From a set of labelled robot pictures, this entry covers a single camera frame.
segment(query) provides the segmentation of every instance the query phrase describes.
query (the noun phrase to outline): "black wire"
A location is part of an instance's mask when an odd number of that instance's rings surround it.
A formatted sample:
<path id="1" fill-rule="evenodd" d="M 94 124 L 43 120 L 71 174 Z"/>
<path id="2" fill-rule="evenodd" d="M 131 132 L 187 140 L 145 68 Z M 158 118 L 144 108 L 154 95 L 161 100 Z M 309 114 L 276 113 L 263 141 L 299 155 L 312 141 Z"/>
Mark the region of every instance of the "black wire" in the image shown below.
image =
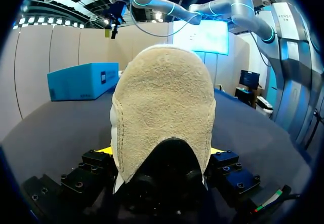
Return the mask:
<path id="1" fill-rule="evenodd" d="M 292 195 L 287 195 L 285 197 L 282 197 L 282 198 L 278 198 L 276 199 L 275 201 L 267 204 L 265 207 L 263 207 L 261 210 L 259 210 L 256 215 L 262 215 L 264 212 L 266 212 L 268 209 L 270 209 L 271 207 L 277 205 L 277 204 L 280 204 L 280 203 L 283 203 L 284 201 L 286 200 L 296 200 L 296 199 L 299 199 L 300 198 L 300 195 L 299 194 L 292 194 Z"/>
<path id="2" fill-rule="evenodd" d="M 319 107 L 319 110 L 318 110 L 318 114 L 321 118 L 323 118 L 321 115 L 320 115 L 320 111 L 322 110 L 322 106 L 323 106 L 323 101 L 324 101 L 324 96 L 323 96 L 323 99 L 322 99 L 322 103 L 320 104 L 320 107 Z"/>
<path id="3" fill-rule="evenodd" d="M 267 67 L 271 67 L 271 65 L 268 65 L 268 64 L 264 61 L 263 56 L 262 56 L 262 53 L 261 53 L 260 48 L 259 48 L 259 46 L 258 46 L 258 43 L 257 43 L 257 41 L 255 40 L 255 38 L 254 38 L 252 32 L 249 31 L 249 33 L 251 34 L 251 36 L 252 36 L 252 38 L 253 38 L 253 40 L 254 40 L 254 42 L 255 42 L 255 45 L 257 45 L 257 48 L 258 48 L 258 50 L 259 50 L 259 53 L 260 53 L 260 56 L 261 56 L 261 58 L 262 58 L 263 63 L 265 64 L 265 66 L 267 66 Z"/>

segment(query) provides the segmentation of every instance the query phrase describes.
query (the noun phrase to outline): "bolt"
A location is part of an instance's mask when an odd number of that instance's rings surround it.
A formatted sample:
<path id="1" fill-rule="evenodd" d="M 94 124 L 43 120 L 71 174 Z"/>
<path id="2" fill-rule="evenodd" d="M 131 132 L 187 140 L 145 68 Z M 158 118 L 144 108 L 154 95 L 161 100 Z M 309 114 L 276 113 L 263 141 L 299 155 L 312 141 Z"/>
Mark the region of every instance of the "bolt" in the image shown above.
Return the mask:
<path id="1" fill-rule="evenodd" d="M 227 171 L 229 171 L 229 167 L 223 167 L 223 170 L 225 171 L 225 172 L 227 172 Z"/>
<path id="2" fill-rule="evenodd" d="M 260 180 L 260 175 L 258 175 L 258 174 L 257 174 L 257 175 L 254 175 L 253 178 L 254 178 L 255 180 Z"/>
<path id="3" fill-rule="evenodd" d="M 47 192 L 48 192 L 48 189 L 47 188 L 42 188 L 42 194 L 47 194 Z"/>
<path id="4" fill-rule="evenodd" d="M 36 201 L 36 200 L 38 200 L 38 195 L 32 195 L 31 198 L 33 201 Z"/>
<path id="5" fill-rule="evenodd" d="M 244 189 L 244 183 L 242 183 L 242 182 L 239 182 L 236 186 L 237 186 L 239 189 Z"/>
<path id="6" fill-rule="evenodd" d="M 75 186 L 76 186 L 77 188 L 81 188 L 81 187 L 83 186 L 83 183 L 82 183 L 82 182 L 77 182 L 77 183 L 75 184 Z"/>

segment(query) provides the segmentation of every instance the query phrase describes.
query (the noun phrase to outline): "gray floor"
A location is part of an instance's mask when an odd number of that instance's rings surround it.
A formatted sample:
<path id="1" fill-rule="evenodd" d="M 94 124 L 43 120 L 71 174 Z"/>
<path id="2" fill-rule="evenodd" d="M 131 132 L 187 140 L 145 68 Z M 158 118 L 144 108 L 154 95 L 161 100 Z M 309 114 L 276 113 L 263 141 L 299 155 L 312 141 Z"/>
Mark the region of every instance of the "gray floor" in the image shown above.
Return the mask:
<path id="1" fill-rule="evenodd" d="M 95 101 L 48 102 L 24 119 L 3 141 L 18 182 L 43 173 L 59 181 L 84 152 L 108 147 L 111 97 L 107 93 Z M 294 193 L 301 193 L 311 169 L 286 131 L 222 92 L 215 92 L 215 99 L 212 146 L 239 154 L 244 167 L 261 175 L 262 184 L 288 184 Z M 222 204 L 219 213 L 227 217 L 233 210 Z"/>

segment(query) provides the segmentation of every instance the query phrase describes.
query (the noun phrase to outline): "robotic arm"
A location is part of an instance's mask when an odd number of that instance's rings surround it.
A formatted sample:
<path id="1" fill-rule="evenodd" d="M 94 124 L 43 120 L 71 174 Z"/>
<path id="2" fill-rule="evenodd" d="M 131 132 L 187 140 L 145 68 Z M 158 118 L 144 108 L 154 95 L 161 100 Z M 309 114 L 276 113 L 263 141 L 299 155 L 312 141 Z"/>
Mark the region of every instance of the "robotic arm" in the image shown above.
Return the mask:
<path id="1" fill-rule="evenodd" d="M 182 6 L 168 0 L 112 0 L 112 2 L 126 4 L 132 2 L 132 5 L 138 9 L 153 9 L 181 20 L 188 21 L 190 19 L 189 23 L 193 25 L 199 25 L 201 21 L 201 15 L 197 15 L 197 12 L 187 11 Z"/>
<path id="2" fill-rule="evenodd" d="M 217 17 L 231 13 L 234 24 L 254 32 L 264 42 L 271 43 L 275 38 L 273 28 L 255 16 L 252 0 L 215 0 L 202 5 L 190 5 L 189 11 L 168 0 L 112 0 L 112 2 L 125 4 L 132 2 L 136 8 L 161 11 L 193 25 L 199 25 L 202 16 Z"/>

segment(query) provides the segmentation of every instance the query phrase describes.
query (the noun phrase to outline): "computer screen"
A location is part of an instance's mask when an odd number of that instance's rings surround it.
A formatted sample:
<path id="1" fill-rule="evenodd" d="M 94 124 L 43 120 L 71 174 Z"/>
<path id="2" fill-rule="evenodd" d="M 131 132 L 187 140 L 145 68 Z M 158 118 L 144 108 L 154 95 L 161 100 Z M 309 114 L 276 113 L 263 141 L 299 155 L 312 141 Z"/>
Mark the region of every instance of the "computer screen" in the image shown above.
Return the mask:
<path id="1" fill-rule="evenodd" d="M 183 20 L 174 21 L 173 32 L 185 23 Z M 187 24 L 173 35 L 173 44 L 192 51 L 228 55 L 227 22 L 202 20 L 200 25 Z"/>
<path id="2" fill-rule="evenodd" d="M 259 85 L 259 73 L 254 73 L 251 71 L 241 70 L 241 76 L 239 78 L 239 83 L 241 85 L 247 86 L 252 90 L 257 90 Z"/>

